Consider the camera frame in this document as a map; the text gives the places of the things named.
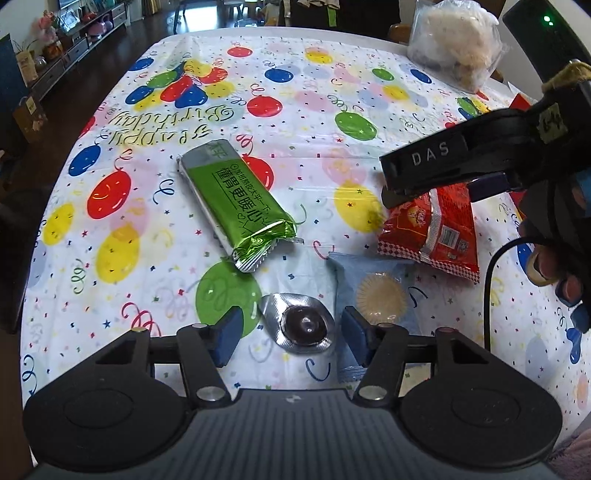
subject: sticker label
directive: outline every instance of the sticker label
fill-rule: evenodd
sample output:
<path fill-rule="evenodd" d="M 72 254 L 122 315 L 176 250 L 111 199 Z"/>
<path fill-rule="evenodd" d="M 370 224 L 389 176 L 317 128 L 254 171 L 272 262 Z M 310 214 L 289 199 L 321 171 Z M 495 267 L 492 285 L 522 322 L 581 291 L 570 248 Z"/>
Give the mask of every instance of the sticker label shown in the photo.
<path fill-rule="evenodd" d="M 560 116 L 560 108 L 557 103 L 552 104 L 540 113 L 539 120 L 538 132 L 545 144 L 553 142 L 569 132 Z"/>

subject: barcode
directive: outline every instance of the barcode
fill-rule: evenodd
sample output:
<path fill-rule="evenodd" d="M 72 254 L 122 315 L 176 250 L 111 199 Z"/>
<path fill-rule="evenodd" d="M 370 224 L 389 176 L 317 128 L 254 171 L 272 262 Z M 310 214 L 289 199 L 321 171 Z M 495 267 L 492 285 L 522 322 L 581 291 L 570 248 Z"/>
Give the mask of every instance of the barcode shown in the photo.
<path fill-rule="evenodd" d="M 460 238 L 460 232 L 443 225 L 441 229 L 441 235 L 439 235 L 439 243 L 455 249 L 458 239 Z"/>

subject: light blue packet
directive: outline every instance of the light blue packet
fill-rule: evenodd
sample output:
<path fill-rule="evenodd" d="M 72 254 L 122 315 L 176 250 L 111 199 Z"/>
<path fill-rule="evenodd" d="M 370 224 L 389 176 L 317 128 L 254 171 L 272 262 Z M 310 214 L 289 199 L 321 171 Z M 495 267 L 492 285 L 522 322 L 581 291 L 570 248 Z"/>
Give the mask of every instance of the light blue packet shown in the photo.
<path fill-rule="evenodd" d="M 341 383 L 353 382 L 361 380 L 367 369 L 357 363 L 340 332 L 343 309 L 351 305 L 373 325 L 395 323 L 411 335 L 421 335 L 408 292 L 413 286 L 414 262 L 331 252 L 329 264 L 335 269 L 337 279 L 337 377 Z"/>

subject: green snack package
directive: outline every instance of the green snack package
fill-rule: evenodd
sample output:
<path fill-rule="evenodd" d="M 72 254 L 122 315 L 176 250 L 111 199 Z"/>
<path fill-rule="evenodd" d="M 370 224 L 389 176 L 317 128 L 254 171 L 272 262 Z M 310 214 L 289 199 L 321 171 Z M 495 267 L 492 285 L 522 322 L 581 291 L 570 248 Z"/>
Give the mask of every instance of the green snack package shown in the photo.
<path fill-rule="evenodd" d="M 237 269 L 253 272 L 280 239 L 301 242 L 279 206 L 227 140 L 213 140 L 178 159 L 184 176 Z"/>

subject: tv cabinet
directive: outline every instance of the tv cabinet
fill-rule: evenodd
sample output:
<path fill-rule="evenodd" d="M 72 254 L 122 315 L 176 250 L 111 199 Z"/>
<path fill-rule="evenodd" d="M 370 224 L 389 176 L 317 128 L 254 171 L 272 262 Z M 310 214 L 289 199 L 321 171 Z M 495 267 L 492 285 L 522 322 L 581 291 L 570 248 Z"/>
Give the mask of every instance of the tv cabinet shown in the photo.
<path fill-rule="evenodd" d="M 88 36 L 88 28 L 101 18 L 104 18 L 105 15 L 108 15 L 109 20 L 113 22 L 113 29 L 98 38 Z M 47 67 L 42 72 L 39 72 L 39 78 L 28 85 L 33 93 L 33 97 L 36 100 L 42 100 L 74 65 L 85 58 L 114 31 L 125 25 L 126 19 L 127 11 L 125 4 L 118 4 L 113 8 L 98 12 L 96 18 L 93 20 L 85 24 L 78 24 L 68 31 L 67 35 L 72 39 L 73 46 L 65 51 L 61 57 L 49 62 Z"/>

